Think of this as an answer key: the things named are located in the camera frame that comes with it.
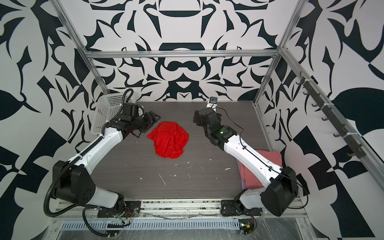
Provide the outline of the red t-shirt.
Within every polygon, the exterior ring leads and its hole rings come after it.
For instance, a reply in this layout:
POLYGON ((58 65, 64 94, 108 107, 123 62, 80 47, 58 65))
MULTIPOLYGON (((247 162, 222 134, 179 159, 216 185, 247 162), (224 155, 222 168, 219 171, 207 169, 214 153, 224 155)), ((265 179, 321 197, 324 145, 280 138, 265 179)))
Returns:
POLYGON ((155 152, 162 158, 177 159, 184 153, 189 134, 175 122, 162 122, 150 134, 155 152))

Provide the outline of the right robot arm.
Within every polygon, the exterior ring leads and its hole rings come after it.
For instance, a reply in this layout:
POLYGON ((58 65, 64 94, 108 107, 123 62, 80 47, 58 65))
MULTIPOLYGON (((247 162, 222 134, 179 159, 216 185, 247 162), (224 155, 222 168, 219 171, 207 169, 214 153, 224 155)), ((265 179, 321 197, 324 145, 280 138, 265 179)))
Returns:
POLYGON ((248 145, 235 130, 221 124, 221 115, 212 108, 195 111, 193 122, 203 127, 205 136, 242 163, 262 184, 262 188, 245 190, 235 198, 242 209, 265 208, 280 217, 298 195, 296 172, 281 168, 248 145))

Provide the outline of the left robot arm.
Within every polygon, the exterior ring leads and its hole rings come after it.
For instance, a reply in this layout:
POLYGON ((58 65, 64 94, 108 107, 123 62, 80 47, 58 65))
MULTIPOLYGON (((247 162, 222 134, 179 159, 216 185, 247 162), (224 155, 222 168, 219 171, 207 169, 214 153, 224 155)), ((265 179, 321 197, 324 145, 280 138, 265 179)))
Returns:
POLYGON ((72 203, 73 207, 122 208, 121 194, 97 187, 91 178, 96 166, 112 148, 135 131, 146 133, 161 116, 145 112, 141 105, 122 104, 118 113, 102 126, 100 135, 82 152, 53 167, 53 181, 44 200, 44 211, 50 217, 58 216, 50 210, 51 199, 72 203))

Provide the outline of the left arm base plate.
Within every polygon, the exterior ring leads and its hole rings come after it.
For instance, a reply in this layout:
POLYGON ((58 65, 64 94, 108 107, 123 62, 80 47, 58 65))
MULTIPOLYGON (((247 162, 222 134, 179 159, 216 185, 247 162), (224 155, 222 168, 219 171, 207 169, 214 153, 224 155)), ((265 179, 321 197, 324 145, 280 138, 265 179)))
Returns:
POLYGON ((122 218, 131 218, 140 213, 141 204, 141 201, 124 201, 124 203, 120 201, 113 208, 100 207, 97 217, 113 218, 119 215, 122 218))

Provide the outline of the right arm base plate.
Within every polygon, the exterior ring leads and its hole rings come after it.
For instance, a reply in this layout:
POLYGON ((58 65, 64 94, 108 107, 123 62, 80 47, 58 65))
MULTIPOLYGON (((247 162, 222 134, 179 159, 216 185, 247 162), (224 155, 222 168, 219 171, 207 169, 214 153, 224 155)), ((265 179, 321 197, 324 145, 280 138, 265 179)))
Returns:
POLYGON ((224 217, 232 216, 261 216, 262 208, 247 209, 239 200, 221 200, 220 214, 224 217))

